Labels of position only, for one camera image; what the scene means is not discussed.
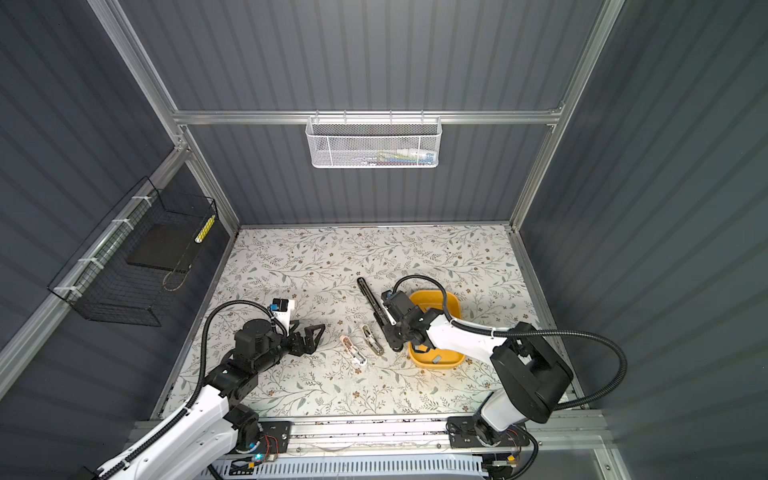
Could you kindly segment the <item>black stapler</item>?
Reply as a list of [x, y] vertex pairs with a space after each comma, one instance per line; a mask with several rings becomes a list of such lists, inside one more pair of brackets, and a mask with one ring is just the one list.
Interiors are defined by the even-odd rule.
[[387, 312], [383, 309], [380, 302], [374, 296], [370, 286], [363, 277], [356, 279], [357, 286], [368, 304], [373, 310], [374, 318], [382, 331], [385, 340], [390, 348], [395, 352], [401, 352], [403, 349], [403, 341], [398, 336], [395, 326], [390, 322]]

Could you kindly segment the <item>yellow plastic tray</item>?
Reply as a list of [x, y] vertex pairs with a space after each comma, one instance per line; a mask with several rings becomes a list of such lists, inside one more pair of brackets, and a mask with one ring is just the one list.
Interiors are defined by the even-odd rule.
[[[419, 290], [410, 295], [410, 300], [423, 312], [429, 309], [443, 309], [443, 295], [439, 290]], [[419, 345], [414, 347], [408, 344], [408, 355], [413, 363], [421, 369], [446, 370], [461, 365], [465, 356], [455, 351], [444, 349], [430, 349]], [[439, 364], [433, 364], [432, 360], [441, 356]]]

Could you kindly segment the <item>beige small stapler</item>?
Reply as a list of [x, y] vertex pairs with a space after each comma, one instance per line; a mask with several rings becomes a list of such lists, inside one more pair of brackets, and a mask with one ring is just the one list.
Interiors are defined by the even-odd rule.
[[385, 350], [383, 346], [378, 342], [375, 335], [373, 334], [373, 331], [370, 329], [368, 325], [363, 325], [361, 327], [361, 331], [363, 332], [364, 340], [368, 347], [372, 350], [372, 352], [376, 356], [383, 356], [385, 353]]

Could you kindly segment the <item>pink small stapler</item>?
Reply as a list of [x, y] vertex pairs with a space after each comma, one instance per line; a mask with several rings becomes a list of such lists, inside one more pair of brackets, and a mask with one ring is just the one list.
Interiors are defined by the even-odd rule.
[[341, 344], [350, 358], [359, 366], [365, 366], [367, 364], [367, 358], [360, 352], [360, 350], [353, 344], [352, 340], [342, 335], [340, 337]]

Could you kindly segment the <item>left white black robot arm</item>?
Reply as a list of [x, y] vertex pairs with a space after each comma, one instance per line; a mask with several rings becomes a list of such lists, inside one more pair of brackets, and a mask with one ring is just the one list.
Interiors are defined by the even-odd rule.
[[95, 479], [192, 479], [232, 450], [258, 452], [266, 442], [259, 414], [242, 401], [258, 376], [286, 355], [313, 354], [325, 326], [282, 330], [280, 321], [254, 319], [235, 333], [226, 359], [199, 382], [175, 413], [120, 455], [106, 461]]

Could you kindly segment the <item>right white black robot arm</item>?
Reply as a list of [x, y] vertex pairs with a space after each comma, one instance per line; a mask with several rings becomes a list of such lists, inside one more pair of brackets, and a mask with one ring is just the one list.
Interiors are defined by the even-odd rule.
[[568, 364], [529, 323], [517, 324], [504, 338], [500, 330], [463, 322], [441, 308], [424, 310], [402, 292], [387, 291], [382, 301], [391, 347], [449, 350], [494, 369], [501, 387], [486, 397], [470, 427], [484, 445], [498, 444], [514, 425], [546, 423], [573, 380]]

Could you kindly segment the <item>yellow marker in basket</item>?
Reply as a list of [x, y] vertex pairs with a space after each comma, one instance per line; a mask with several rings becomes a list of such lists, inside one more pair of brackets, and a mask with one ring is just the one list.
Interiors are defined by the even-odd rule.
[[198, 231], [198, 233], [194, 238], [194, 242], [196, 244], [202, 244], [203, 241], [206, 239], [207, 235], [209, 234], [209, 232], [211, 231], [211, 229], [213, 228], [216, 222], [216, 217], [217, 217], [216, 214], [211, 215], [206, 220], [206, 222], [201, 226], [200, 230]]

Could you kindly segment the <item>black pad in basket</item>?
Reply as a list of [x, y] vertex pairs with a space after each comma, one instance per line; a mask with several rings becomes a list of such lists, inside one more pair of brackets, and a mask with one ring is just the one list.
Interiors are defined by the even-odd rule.
[[127, 256], [128, 265], [167, 272], [187, 273], [202, 244], [196, 233], [185, 226], [156, 224], [141, 238]]

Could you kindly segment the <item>items in white basket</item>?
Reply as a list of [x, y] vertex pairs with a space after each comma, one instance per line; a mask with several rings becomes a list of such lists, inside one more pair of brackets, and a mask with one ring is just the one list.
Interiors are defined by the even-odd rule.
[[369, 152], [354, 158], [365, 165], [436, 165], [438, 153], [427, 149], [397, 149]]

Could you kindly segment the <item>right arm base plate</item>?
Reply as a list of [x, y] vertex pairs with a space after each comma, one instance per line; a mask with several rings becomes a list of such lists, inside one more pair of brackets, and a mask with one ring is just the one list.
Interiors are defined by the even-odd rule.
[[473, 416], [450, 416], [446, 431], [452, 448], [527, 447], [530, 441], [512, 426], [496, 431], [484, 420]]

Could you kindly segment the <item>aluminium mounting rail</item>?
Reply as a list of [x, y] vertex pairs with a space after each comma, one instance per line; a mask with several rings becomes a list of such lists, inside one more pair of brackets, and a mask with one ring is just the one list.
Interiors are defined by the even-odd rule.
[[[265, 418], [267, 434], [278, 439], [280, 458], [513, 451], [513, 434], [496, 446], [482, 444], [464, 427], [451, 433], [446, 413], [303, 416]], [[613, 435], [598, 410], [566, 410], [545, 424], [528, 422], [526, 430], [542, 450], [595, 450], [614, 446]]]

